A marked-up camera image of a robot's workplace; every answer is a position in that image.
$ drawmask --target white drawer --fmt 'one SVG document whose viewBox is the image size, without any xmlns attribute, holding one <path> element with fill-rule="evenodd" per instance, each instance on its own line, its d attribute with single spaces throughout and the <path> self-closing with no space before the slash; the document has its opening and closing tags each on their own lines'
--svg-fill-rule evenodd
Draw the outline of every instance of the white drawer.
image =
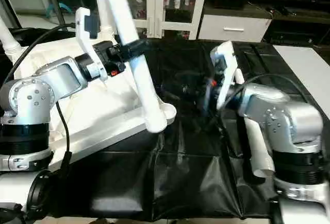
<svg viewBox="0 0 330 224">
<path fill-rule="evenodd" d="M 269 24 L 269 19 L 205 15 L 199 39 L 260 42 Z"/>
</svg>

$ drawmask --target black cable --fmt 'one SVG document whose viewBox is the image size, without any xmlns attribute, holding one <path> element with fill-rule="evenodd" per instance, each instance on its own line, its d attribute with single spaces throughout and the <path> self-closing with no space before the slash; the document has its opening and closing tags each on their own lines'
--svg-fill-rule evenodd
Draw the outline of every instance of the black cable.
<svg viewBox="0 0 330 224">
<path fill-rule="evenodd" d="M 75 27 L 75 23 L 69 23 L 69 24 L 63 24 L 63 25 L 58 25 L 54 28 L 52 28 L 51 30 L 45 32 L 43 35 L 41 35 L 40 37 L 38 37 L 25 51 L 23 51 L 23 53 L 20 55 L 20 57 L 17 59 L 17 61 L 15 62 L 15 64 L 13 65 L 13 67 L 11 68 L 10 72 L 8 73 L 7 77 L 5 78 L 4 83 L 6 83 L 13 75 L 14 72 L 17 70 L 17 68 L 20 66 L 20 64 L 23 62 L 23 60 L 25 59 L 25 57 L 28 55 L 28 53 L 40 42 L 42 42 L 44 39 L 46 39 L 49 35 L 51 35 L 52 33 L 56 32 L 57 30 L 64 28 L 64 27 Z"/>
<path fill-rule="evenodd" d="M 68 125 L 65 122 L 63 113 L 61 111 L 61 108 L 60 108 L 60 105 L 58 102 L 56 102 L 56 108 L 57 108 L 58 114 L 61 118 L 61 121 L 63 123 L 64 129 L 65 129 L 65 135 L 67 137 L 67 150 L 64 153 L 64 157 L 63 157 L 63 160 L 61 163 L 61 168 L 60 168 L 60 178 L 62 180 L 65 180 L 69 174 L 70 160 L 71 160 L 71 156 L 72 156 L 72 152 L 70 152 L 70 134 L 69 134 Z"/>
<path fill-rule="evenodd" d="M 60 108 L 60 105 L 58 102 L 56 102 L 56 108 L 58 111 L 58 115 L 60 115 L 61 121 L 63 123 L 64 129 L 65 129 L 65 135 L 67 136 L 67 151 L 70 151 L 70 135 L 69 135 L 69 129 L 68 129 L 68 125 L 65 122 L 62 110 Z"/>
<path fill-rule="evenodd" d="M 217 111 L 216 115 L 211 119 L 211 121 L 209 122 L 209 125 L 213 124 L 214 122 L 217 122 L 218 117 L 220 118 L 220 128 L 227 134 L 227 130 L 224 124 L 224 110 L 226 108 L 226 106 L 228 105 L 229 102 L 232 101 L 233 98 L 235 98 L 235 96 L 237 94 L 239 94 L 240 92 L 243 91 L 243 89 L 246 87 L 247 84 L 254 82 L 255 80 L 258 80 L 259 78 L 262 77 L 277 77 L 277 78 L 281 78 L 283 80 L 286 80 L 288 82 L 290 82 L 294 88 L 298 91 L 298 93 L 300 94 L 301 98 L 306 102 L 309 103 L 307 96 L 303 93 L 303 91 L 300 89 L 300 87 L 291 79 L 282 76 L 282 75 L 278 75 L 278 74 L 271 74 L 271 73 L 266 73 L 266 74 L 262 74 L 262 75 L 258 75 L 255 77 L 252 77 L 250 79 L 248 79 L 247 81 L 245 81 L 243 84 L 239 85 L 237 89 L 235 89 L 235 91 L 226 99 L 226 101 L 224 102 L 224 104 L 222 105 L 222 107 Z"/>
</svg>

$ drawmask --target table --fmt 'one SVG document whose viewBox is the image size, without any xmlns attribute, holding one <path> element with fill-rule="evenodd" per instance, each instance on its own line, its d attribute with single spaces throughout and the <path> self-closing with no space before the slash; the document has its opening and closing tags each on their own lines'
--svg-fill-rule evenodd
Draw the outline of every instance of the table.
<svg viewBox="0 0 330 224">
<path fill-rule="evenodd" d="M 152 40 L 153 50 L 148 51 L 146 57 L 158 94 L 162 94 L 161 84 L 178 72 L 207 73 L 210 70 L 208 54 L 218 44 Z M 329 106 L 325 100 L 329 90 L 325 85 L 330 77 L 326 72 L 330 70 L 322 59 L 311 49 L 299 47 L 258 43 L 235 43 L 234 47 L 245 79 L 262 73 L 282 74 L 298 81 L 296 74 L 301 79 L 305 85 L 300 82 L 303 91 L 312 93 L 315 100 L 311 95 L 309 99 L 320 111 L 324 110 L 323 137 L 328 150 Z M 320 79 L 317 88 L 323 85 L 322 91 L 316 89 L 316 79 Z M 299 98 L 281 79 L 260 81 Z M 228 111 L 229 137 L 224 137 L 215 128 L 204 129 L 194 105 L 165 95 L 162 99 L 176 106 L 175 122 L 161 134 L 142 131 L 73 163 L 67 187 L 56 192 L 59 201 L 54 201 L 51 213 L 57 217 L 146 221 L 269 217 L 268 201 L 276 194 L 271 179 L 256 178 L 251 173 L 243 120 Z"/>
</svg>

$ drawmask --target red component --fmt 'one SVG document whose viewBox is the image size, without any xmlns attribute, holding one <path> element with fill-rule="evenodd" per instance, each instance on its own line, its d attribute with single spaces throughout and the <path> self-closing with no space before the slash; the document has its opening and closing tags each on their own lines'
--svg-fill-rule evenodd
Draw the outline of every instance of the red component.
<svg viewBox="0 0 330 224">
<path fill-rule="evenodd" d="M 217 85 L 217 82 L 215 80 L 212 80 L 211 85 L 212 87 L 215 87 Z"/>
<path fill-rule="evenodd" d="M 111 71 L 111 76 L 115 76 L 115 75 L 118 75 L 118 71 Z"/>
</svg>

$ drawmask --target white pipe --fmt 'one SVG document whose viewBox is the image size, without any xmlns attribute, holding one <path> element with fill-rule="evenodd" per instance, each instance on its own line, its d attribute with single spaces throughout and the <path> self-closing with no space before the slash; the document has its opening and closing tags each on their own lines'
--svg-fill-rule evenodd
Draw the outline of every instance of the white pipe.
<svg viewBox="0 0 330 224">
<path fill-rule="evenodd" d="M 108 0 L 96 0 L 98 15 L 101 22 L 101 33 L 113 36 L 114 32 L 114 19 L 109 7 Z"/>
<path fill-rule="evenodd" d="M 235 81 L 238 84 L 245 82 L 242 71 L 238 68 L 235 71 Z M 260 178 L 271 177 L 274 174 L 274 162 L 267 151 L 260 126 L 257 122 L 244 118 L 247 138 L 251 150 L 251 168 L 255 176 Z"/>
<path fill-rule="evenodd" d="M 108 0 L 110 8 L 117 25 L 118 34 L 122 44 L 138 40 L 132 14 L 130 12 L 127 0 Z M 138 89 L 139 97 L 143 106 L 146 128 L 149 132 L 157 133 L 167 126 L 167 120 L 161 111 L 150 76 L 145 56 L 134 58 L 130 61 L 130 67 Z"/>
<path fill-rule="evenodd" d="M 14 39 L 11 35 L 6 24 L 0 17 L 0 40 L 2 42 L 2 47 L 5 50 L 6 55 L 13 55 L 18 51 L 22 50 L 21 45 Z"/>
</svg>

